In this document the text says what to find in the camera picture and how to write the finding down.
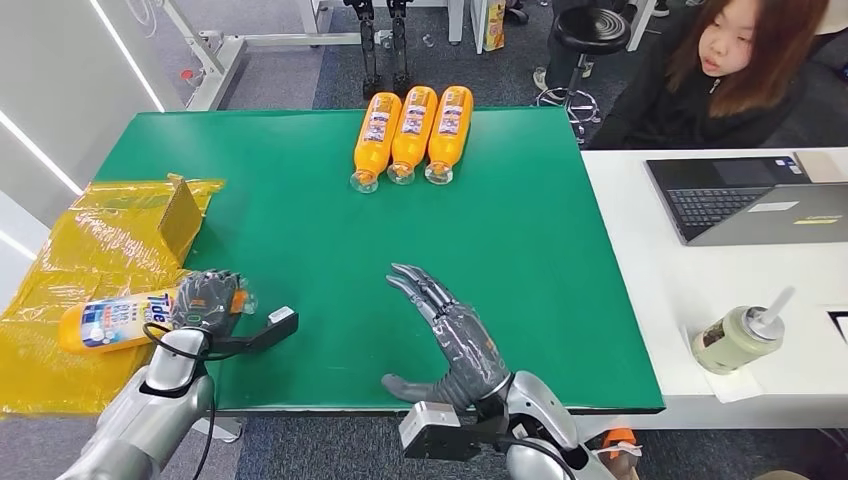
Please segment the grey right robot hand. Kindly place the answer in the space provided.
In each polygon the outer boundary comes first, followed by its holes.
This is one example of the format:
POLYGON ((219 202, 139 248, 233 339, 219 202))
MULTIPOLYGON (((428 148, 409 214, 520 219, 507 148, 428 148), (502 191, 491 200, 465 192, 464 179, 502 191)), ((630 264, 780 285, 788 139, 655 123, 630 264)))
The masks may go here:
POLYGON ((393 263, 387 282, 404 293, 427 322, 448 362, 448 370, 435 383, 413 383, 388 373, 383 387, 395 398, 449 404, 464 410, 499 390, 510 370, 476 312, 460 302, 424 269, 393 263))

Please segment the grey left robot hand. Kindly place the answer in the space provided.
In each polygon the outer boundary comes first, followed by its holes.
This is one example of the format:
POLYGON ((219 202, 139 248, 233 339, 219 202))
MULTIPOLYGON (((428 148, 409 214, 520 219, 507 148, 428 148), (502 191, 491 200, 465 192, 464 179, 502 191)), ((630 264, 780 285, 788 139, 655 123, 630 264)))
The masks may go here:
POLYGON ((241 315, 233 309, 241 276, 228 270, 191 271, 179 283, 172 313, 174 328, 196 327, 228 337, 241 315))

